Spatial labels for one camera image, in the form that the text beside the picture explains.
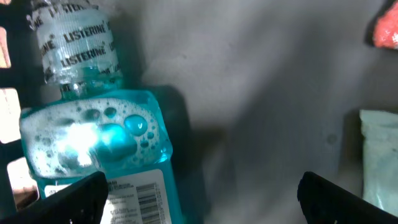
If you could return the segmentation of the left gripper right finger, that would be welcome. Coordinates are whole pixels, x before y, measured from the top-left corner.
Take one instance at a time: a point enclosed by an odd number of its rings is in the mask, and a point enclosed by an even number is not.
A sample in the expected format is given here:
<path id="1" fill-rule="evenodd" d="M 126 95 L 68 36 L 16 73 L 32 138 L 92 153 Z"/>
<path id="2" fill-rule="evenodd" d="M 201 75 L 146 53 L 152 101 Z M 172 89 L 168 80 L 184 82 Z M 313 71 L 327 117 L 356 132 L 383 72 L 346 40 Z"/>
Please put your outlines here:
<path id="1" fill-rule="evenodd" d="M 297 199 L 308 224 L 397 224 L 397 217 L 314 172 L 305 172 Z"/>

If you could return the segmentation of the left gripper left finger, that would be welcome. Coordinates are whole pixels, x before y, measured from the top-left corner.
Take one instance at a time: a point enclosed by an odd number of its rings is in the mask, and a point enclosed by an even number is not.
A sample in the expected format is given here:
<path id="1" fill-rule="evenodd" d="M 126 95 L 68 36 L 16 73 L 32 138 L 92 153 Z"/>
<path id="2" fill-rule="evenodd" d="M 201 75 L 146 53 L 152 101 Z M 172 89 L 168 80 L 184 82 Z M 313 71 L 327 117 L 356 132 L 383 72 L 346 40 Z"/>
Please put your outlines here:
<path id="1" fill-rule="evenodd" d="M 95 172 L 2 219 L 1 224 L 99 224 L 108 192 L 105 174 Z"/>

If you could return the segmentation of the teal mouthwash bottle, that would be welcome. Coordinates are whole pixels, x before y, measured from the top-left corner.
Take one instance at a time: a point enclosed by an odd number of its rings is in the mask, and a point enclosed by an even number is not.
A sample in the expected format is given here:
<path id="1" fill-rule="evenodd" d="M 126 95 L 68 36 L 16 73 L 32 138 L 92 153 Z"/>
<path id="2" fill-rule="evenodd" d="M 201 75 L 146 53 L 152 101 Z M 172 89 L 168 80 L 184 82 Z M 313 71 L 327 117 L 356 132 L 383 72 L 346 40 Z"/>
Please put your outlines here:
<path id="1" fill-rule="evenodd" d="M 159 104 L 149 91 L 124 88 L 107 15 L 88 1 L 33 1 L 30 23 L 45 83 L 61 93 L 19 121 L 41 198 L 101 171 L 103 223 L 181 223 Z"/>

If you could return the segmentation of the pale green wet wipes pack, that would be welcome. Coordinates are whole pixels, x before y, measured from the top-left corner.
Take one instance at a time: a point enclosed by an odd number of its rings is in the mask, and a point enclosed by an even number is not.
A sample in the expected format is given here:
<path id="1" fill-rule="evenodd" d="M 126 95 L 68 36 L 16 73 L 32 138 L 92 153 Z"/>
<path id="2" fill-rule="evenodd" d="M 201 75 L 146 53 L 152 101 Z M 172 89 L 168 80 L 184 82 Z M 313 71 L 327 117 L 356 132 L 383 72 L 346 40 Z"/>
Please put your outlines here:
<path id="1" fill-rule="evenodd" d="M 397 215 L 397 115 L 361 110 L 363 199 Z"/>

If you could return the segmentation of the red orange snack stick packet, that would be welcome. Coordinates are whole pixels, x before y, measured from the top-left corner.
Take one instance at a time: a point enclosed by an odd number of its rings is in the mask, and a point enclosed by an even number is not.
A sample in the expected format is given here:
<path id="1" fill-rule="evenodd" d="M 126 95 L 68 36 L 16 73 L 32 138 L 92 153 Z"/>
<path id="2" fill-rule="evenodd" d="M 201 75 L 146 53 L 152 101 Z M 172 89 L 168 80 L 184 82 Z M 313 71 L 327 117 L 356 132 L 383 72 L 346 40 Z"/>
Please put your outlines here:
<path id="1" fill-rule="evenodd" d="M 397 50 L 397 0 L 378 17 L 373 32 L 375 47 Z"/>

